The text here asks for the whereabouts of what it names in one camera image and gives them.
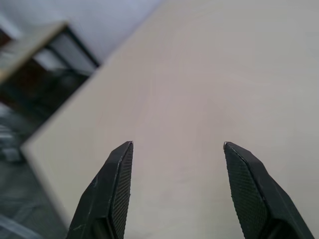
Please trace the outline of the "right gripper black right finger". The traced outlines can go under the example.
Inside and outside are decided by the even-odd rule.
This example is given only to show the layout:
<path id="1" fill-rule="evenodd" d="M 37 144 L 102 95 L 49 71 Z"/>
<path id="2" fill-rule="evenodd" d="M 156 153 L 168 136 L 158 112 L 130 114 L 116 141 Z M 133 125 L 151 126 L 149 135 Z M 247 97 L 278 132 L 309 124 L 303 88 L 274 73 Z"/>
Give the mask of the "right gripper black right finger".
<path id="1" fill-rule="evenodd" d="M 225 142 L 231 197 L 244 238 L 312 239 L 290 196 L 250 151 Z"/>

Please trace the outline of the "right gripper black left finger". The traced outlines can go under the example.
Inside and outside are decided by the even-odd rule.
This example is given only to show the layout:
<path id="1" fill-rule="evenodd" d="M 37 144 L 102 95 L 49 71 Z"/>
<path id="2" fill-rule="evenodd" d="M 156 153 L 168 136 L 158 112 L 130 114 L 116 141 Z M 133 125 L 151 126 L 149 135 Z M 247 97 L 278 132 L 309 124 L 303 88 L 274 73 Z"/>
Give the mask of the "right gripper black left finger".
<path id="1" fill-rule="evenodd" d="M 122 239 L 128 214 L 133 142 L 115 148 L 82 194 L 68 239 Z"/>

